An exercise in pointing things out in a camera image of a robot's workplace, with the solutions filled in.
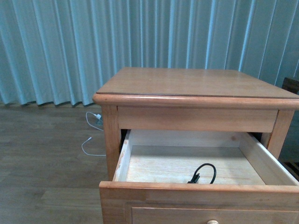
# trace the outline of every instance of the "laminate flooring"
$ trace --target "laminate flooring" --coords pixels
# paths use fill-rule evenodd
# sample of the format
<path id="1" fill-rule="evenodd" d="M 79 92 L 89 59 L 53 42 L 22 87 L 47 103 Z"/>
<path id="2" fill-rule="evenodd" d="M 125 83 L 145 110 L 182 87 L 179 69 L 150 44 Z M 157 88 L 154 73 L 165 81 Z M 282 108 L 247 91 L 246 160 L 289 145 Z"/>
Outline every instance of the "laminate flooring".
<path id="1" fill-rule="evenodd" d="M 104 134 L 88 126 L 99 106 L 0 105 L 0 223 L 103 223 Z M 90 122 L 95 117 L 89 116 Z"/>

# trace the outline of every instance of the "black cord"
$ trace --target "black cord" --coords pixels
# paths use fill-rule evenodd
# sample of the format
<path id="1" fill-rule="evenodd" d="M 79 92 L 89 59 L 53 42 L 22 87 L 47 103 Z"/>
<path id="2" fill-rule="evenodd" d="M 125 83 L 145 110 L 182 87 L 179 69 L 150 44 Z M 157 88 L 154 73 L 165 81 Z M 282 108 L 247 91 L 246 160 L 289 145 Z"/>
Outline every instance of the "black cord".
<path id="1" fill-rule="evenodd" d="M 204 163 L 204 164 L 200 165 L 200 167 L 198 167 L 196 169 L 196 171 L 194 172 L 194 175 L 193 175 L 192 179 L 190 181 L 188 181 L 188 183 L 197 183 L 198 179 L 200 178 L 200 175 L 197 174 L 197 172 L 200 170 L 200 168 L 202 168 L 204 166 L 211 166 L 211 167 L 213 167 L 214 175 L 213 175 L 213 178 L 212 178 L 210 184 L 214 183 L 215 178 L 216 178 L 216 167 L 213 164 L 211 164 L 211 163 Z"/>

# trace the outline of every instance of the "wooden knob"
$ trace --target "wooden knob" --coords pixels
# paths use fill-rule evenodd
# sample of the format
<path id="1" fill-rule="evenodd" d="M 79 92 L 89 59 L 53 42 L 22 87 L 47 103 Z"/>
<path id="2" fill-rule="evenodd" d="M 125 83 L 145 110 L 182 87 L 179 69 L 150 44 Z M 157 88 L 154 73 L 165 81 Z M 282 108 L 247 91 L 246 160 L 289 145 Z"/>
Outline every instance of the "wooden knob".
<path id="1" fill-rule="evenodd" d="M 210 220 L 206 224 L 219 224 L 216 220 Z"/>

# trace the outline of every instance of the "open drawer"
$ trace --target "open drawer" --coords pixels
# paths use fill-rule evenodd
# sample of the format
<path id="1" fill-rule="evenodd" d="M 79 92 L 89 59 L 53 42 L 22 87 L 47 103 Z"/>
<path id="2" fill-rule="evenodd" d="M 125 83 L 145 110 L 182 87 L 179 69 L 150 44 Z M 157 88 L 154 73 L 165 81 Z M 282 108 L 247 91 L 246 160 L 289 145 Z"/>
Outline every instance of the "open drawer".
<path id="1" fill-rule="evenodd" d="M 299 224 L 298 181 L 248 133 L 128 131 L 100 197 L 105 224 Z"/>

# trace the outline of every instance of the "curtain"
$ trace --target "curtain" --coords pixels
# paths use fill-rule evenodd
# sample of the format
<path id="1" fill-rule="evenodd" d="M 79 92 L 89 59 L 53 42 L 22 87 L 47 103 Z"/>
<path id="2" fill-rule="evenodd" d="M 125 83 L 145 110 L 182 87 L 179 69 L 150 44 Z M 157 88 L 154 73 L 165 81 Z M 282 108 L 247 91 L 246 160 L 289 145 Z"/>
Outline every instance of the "curtain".
<path id="1" fill-rule="evenodd" d="M 4 104 L 92 103 L 122 67 L 299 76 L 299 0 L 0 0 Z"/>

